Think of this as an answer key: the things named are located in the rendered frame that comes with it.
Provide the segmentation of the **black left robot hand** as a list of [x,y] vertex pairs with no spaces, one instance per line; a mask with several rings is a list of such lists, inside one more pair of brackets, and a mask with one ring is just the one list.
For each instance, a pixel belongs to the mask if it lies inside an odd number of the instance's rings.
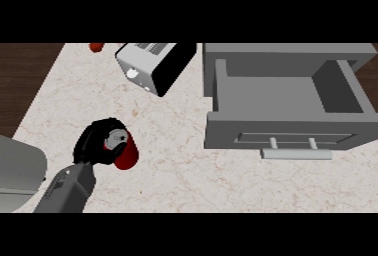
[[74,163],[100,163],[111,165],[117,157],[121,155],[127,146],[127,140],[115,146],[114,149],[103,148],[105,140],[109,138],[109,133],[115,129],[124,129],[125,126],[117,118],[108,118],[94,121],[83,131],[74,147]]

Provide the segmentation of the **grey open drawer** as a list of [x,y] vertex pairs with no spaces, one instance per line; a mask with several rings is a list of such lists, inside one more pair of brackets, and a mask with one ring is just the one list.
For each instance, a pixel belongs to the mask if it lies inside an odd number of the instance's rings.
[[347,61],[325,61],[310,77],[232,77],[216,61],[208,149],[348,150],[375,140],[378,112]]

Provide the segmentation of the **large grey rounded block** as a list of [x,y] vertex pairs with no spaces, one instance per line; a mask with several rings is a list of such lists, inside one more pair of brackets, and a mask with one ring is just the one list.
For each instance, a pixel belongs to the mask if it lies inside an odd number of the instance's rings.
[[0,213],[18,210],[38,191],[47,171],[43,151],[0,135]]

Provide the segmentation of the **silver and black toaster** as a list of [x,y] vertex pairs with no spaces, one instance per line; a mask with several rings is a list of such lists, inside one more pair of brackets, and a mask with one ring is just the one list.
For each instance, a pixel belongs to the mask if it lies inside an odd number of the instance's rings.
[[125,43],[115,59],[127,80],[162,97],[195,54],[195,43]]

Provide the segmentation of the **grey cabinet body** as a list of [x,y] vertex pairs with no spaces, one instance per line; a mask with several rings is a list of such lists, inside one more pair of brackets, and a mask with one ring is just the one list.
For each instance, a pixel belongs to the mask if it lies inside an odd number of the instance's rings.
[[371,43],[205,43],[204,96],[213,96],[217,60],[232,77],[310,77],[328,60],[357,71],[376,54]]

